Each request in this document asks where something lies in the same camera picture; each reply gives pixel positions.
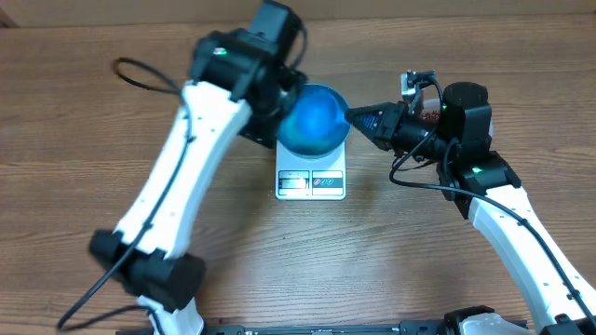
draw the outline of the wooden table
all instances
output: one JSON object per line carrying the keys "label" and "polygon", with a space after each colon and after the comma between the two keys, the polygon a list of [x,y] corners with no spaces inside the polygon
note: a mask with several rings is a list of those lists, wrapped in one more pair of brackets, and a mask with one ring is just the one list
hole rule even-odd
{"label": "wooden table", "polygon": [[[169,131],[176,99],[111,74],[128,56],[183,81],[195,41],[237,24],[0,31],[0,333],[54,334],[102,274],[97,228],[129,208]],[[338,20],[308,24],[303,69],[353,106],[400,98],[399,74],[489,88],[494,148],[596,285],[596,16]],[[393,323],[476,304],[529,319],[484,238],[433,191],[388,181],[392,157],[353,132],[343,202],[280,202],[275,154],[238,138],[202,204],[190,252],[208,276],[212,325]],[[436,181],[434,169],[411,180]],[[110,282],[76,320],[133,299]],[[86,334],[146,325],[123,315]]]}

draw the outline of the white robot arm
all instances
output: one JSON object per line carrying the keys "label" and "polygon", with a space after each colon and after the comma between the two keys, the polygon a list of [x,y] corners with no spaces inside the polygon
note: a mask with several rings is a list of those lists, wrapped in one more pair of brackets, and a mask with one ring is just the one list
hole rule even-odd
{"label": "white robot arm", "polygon": [[[85,328],[129,310],[145,310],[155,334],[198,335],[204,323],[195,294],[204,262],[186,254],[193,223],[215,169],[238,134],[273,148],[281,120],[305,83],[296,61],[286,66],[291,47],[305,27],[289,7],[265,0],[249,29],[213,32],[195,49],[190,81],[182,88],[150,66],[115,61],[120,78],[145,89],[179,95],[182,105],[149,179],[113,231],[98,230],[89,250],[107,273],[61,318],[60,331]],[[121,74],[120,63],[158,76],[171,89],[148,87]],[[65,326],[109,279],[138,297],[136,306]]]}
{"label": "white robot arm", "polygon": [[[490,151],[492,109],[486,88],[454,83],[443,92],[434,72],[408,71],[401,83],[405,102],[346,113],[348,121],[377,148],[394,150],[401,157],[390,180],[401,186],[441,190],[447,200],[455,202],[507,267],[528,303],[538,333],[596,334],[596,291],[540,223],[513,169]],[[440,117],[419,115],[424,88],[429,86],[439,92]],[[411,156],[440,162],[440,185],[397,180],[396,172]],[[445,323],[455,334],[529,333],[505,321],[496,322],[494,315],[487,315],[491,312],[486,307],[456,311],[445,315]]]}

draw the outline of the black wire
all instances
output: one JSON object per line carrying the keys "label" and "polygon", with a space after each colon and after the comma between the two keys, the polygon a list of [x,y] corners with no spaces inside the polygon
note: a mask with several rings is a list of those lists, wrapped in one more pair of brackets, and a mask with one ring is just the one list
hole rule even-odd
{"label": "black wire", "polygon": [[437,88],[437,93],[439,94],[439,108],[442,108],[443,105],[443,90],[440,89],[439,82],[435,77],[429,76],[428,81],[432,83]]}
{"label": "black wire", "polygon": [[449,173],[449,169],[447,168],[447,164],[449,161],[449,153],[451,152],[451,150],[457,143],[458,143],[457,138],[452,138],[449,141],[449,144],[447,144],[447,150],[445,150],[445,155],[443,156],[443,161],[442,161],[442,169],[443,169],[443,173],[445,175],[448,175],[448,173]]}
{"label": "black wire", "polygon": [[[158,77],[159,79],[161,79],[162,81],[164,81],[171,89],[163,89],[163,88],[157,88],[157,87],[149,87],[143,83],[139,83],[136,80],[132,80],[129,77],[121,74],[119,72],[119,68],[118,65],[120,63],[127,63],[127,64],[131,64],[134,66],[137,66],[145,71],[148,71],[149,73],[155,75],[156,77]],[[176,164],[176,167],[174,168],[174,171],[172,172],[171,177],[168,180],[168,183],[166,184],[166,186],[164,187],[164,190],[162,191],[161,195],[159,196],[159,198],[156,201],[156,204],[154,205],[154,207],[152,208],[151,212],[149,213],[149,216],[147,217],[147,219],[144,221],[144,223],[142,224],[141,230],[139,231],[139,233],[137,234],[137,236],[134,238],[134,240],[130,243],[129,247],[126,249],[126,251],[124,252],[124,254],[122,255],[122,257],[120,257],[120,259],[118,259],[118,261],[112,266],[112,268],[105,273],[105,275],[103,275],[98,281],[97,283],[95,283],[95,285],[93,285],[62,317],[61,319],[58,321],[58,324],[56,325],[56,328],[59,331],[70,331],[72,330],[72,328],[66,328],[64,325],[66,324],[66,322],[81,308],[83,307],[83,305],[85,305],[85,303],[87,303],[87,301],[103,286],[103,284],[105,284],[108,279],[110,279],[110,277],[112,277],[112,275],[114,275],[114,273],[116,271],[118,271],[118,269],[122,266],[122,264],[130,257],[130,255],[132,254],[132,252],[134,252],[135,248],[139,245],[139,243],[141,242],[142,237],[145,235],[145,233],[147,233],[147,231],[149,229],[151,229],[152,227],[152,221],[155,217],[155,215],[157,214],[157,212],[159,211],[159,208],[161,207],[162,203],[164,202],[164,200],[166,199],[166,196],[168,195],[169,189],[171,188],[172,184],[174,183],[174,180],[176,179],[176,176],[178,175],[178,172],[180,171],[180,168],[182,167],[183,164],[183,160],[184,157],[186,156],[186,152],[188,151],[188,145],[190,144],[190,142],[194,139],[192,136],[193,133],[193,128],[192,128],[192,117],[191,117],[191,113],[190,113],[190,108],[188,106],[188,103],[186,103],[186,100],[184,99],[183,95],[182,95],[182,91],[181,89],[176,85],[176,83],[169,77],[167,77],[165,74],[161,73],[160,71],[158,71],[157,69],[141,62],[138,60],[133,60],[133,59],[129,59],[129,58],[119,58],[117,60],[114,60],[113,62],[113,70],[115,72],[116,75],[118,75],[120,78],[122,78],[123,80],[125,80],[127,83],[132,84],[135,87],[140,87],[140,88],[144,88],[144,89],[148,89],[148,90],[153,90],[153,91],[157,91],[157,92],[161,92],[161,93],[167,93],[167,94],[176,94],[180,97],[180,100],[183,103],[183,106],[186,109],[186,113],[187,113],[187,130],[186,130],[186,141],[184,142],[184,146],[183,146],[183,150],[181,152],[180,158],[178,159],[178,162]],[[149,313],[151,315],[154,316],[154,319],[156,320],[156,325],[158,325],[159,321],[156,318],[156,314],[155,311],[153,311],[153,309],[151,309],[150,307],[146,307],[144,308],[146,310],[149,311]],[[158,327],[158,331],[161,335],[165,335],[165,333],[162,330],[159,330],[161,328],[161,326]]]}
{"label": "black wire", "polygon": [[145,312],[147,312],[149,315],[151,315],[153,317],[154,321],[156,322],[157,332],[159,334],[166,333],[164,331],[163,327],[161,326],[161,322],[159,322],[159,319],[157,318],[156,311],[151,307],[140,306],[140,305],[130,305],[130,306],[121,307],[121,308],[115,309],[111,312],[108,312],[106,314],[95,316],[92,319],[90,319],[89,321],[85,321],[80,324],[76,324],[74,326],[65,327],[61,331],[73,331],[73,330],[88,328],[89,326],[92,326],[98,322],[102,322],[103,320],[106,320],[110,317],[114,317],[116,315],[121,315],[126,312],[130,312],[130,311],[145,311]]}
{"label": "black wire", "polygon": [[393,169],[395,169],[396,171],[403,165],[403,163],[405,163],[410,157],[412,157],[413,154],[415,154],[428,140],[430,140],[430,138],[437,132],[437,128],[434,127],[432,130],[430,130],[423,139],[420,140],[420,142],[418,142],[418,144],[416,144],[415,147],[413,147],[413,149],[405,154],[397,164],[393,165]]}
{"label": "black wire", "polygon": [[[571,280],[569,280],[569,277],[567,277],[567,275],[565,274],[565,271],[559,264],[559,261],[557,260],[555,255],[550,250],[549,246],[547,245],[547,242],[542,238],[542,236],[536,231],[536,229],[530,224],[530,222],[528,220],[521,217],[520,215],[518,215],[516,212],[509,209],[508,207],[506,207],[506,206],[504,206],[504,205],[502,205],[502,204],[500,204],[500,203],[494,201],[493,199],[491,199],[487,196],[484,196],[484,195],[475,194],[473,192],[458,189],[455,187],[434,185],[434,184],[421,183],[421,182],[400,181],[395,178],[395,173],[399,170],[400,166],[408,158],[410,158],[412,155],[414,155],[420,149],[420,147],[422,147],[422,145],[424,145],[424,143],[428,141],[428,139],[430,139],[430,137],[435,132],[435,130],[436,130],[435,128],[433,130],[431,130],[431,132],[429,132],[408,154],[404,155],[401,158],[401,160],[398,162],[398,164],[395,165],[391,169],[391,172],[389,173],[389,180],[399,186],[413,187],[413,188],[419,188],[419,189],[428,189],[428,190],[447,191],[447,192],[454,192],[454,193],[458,193],[458,194],[472,196],[472,197],[478,198],[482,201],[485,201],[485,202],[495,206],[496,208],[501,209],[503,212],[507,213],[510,217],[512,217],[513,219],[515,219],[518,222],[518,225],[523,226],[525,229],[527,229],[528,232],[530,232],[530,234],[535,238],[535,240],[538,242],[540,247],[544,250],[545,254],[549,258],[550,262],[552,263],[552,266],[555,268],[555,271],[557,272],[559,277],[562,279],[563,283],[569,289],[569,293],[571,294],[571,297],[573,297],[573,299],[576,301],[577,305],[579,306],[579,309],[581,309],[581,311],[586,315],[586,318],[589,320],[593,329],[596,330],[596,318],[591,313],[588,306],[586,306],[586,304],[582,300],[579,291],[573,286],[573,284],[571,283]],[[447,150],[450,150],[450,148],[453,147],[454,144],[455,144],[455,141],[451,140]]]}
{"label": "black wire", "polygon": [[300,50],[298,57],[296,57],[296,60],[290,65],[291,70],[296,70],[302,63],[302,59],[305,57],[306,49],[308,48],[308,30],[306,29],[304,22],[300,22],[300,31],[302,32],[303,37],[302,49]]}
{"label": "black wire", "polygon": [[[134,66],[137,66],[137,67],[145,70],[146,72],[156,76],[161,81],[166,83],[169,86],[169,88],[151,87],[146,84],[140,83],[134,79],[130,79],[130,77],[128,77],[127,75],[124,75],[120,72],[120,64],[122,64],[122,63],[134,65]],[[155,91],[155,92],[175,94],[175,95],[180,95],[180,92],[181,92],[180,89],[178,88],[178,85],[173,80],[171,80],[169,77],[167,77],[160,71],[156,70],[155,68],[153,68],[141,61],[138,61],[138,60],[130,59],[127,57],[120,57],[119,59],[114,60],[112,62],[112,71],[114,71],[114,74],[117,75],[118,77],[120,77],[120,79],[124,80],[125,82],[127,82],[135,87],[140,87],[140,88]]]}
{"label": "black wire", "polygon": [[426,167],[431,166],[431,165],[433,165],[435,163],[437,163],[437,161],[429,160],[429,161],[426,161],[423,164],[418,165],[418,166],[415,166],[415,167],[398,168],[398,171],[399,172],[403,172],[403,171],[412,171],[412,170],[419,169],[419,168],[426,168]]}

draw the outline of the green led light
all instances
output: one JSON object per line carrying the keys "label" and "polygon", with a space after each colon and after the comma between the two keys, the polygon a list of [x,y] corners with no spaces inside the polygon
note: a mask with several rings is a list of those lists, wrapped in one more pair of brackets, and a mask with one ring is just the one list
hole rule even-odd
{"label": "green led light", "polygon": [[227,50],[224,47],[216,47],[213,50],[213,55],[216,55],[216,56],[225,56],[225,55],[227,55]]}

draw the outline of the blue bowl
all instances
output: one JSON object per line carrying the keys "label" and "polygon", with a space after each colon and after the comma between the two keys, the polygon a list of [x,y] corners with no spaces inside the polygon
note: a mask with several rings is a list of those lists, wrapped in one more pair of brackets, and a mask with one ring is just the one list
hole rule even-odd
{"label": "blue bowl", "polygon": [[279,125],[278,140],[294,154],[329,154],[350,132],[344,117],[347,109],[347,102],[334,89],[306,84],[290,114]]}

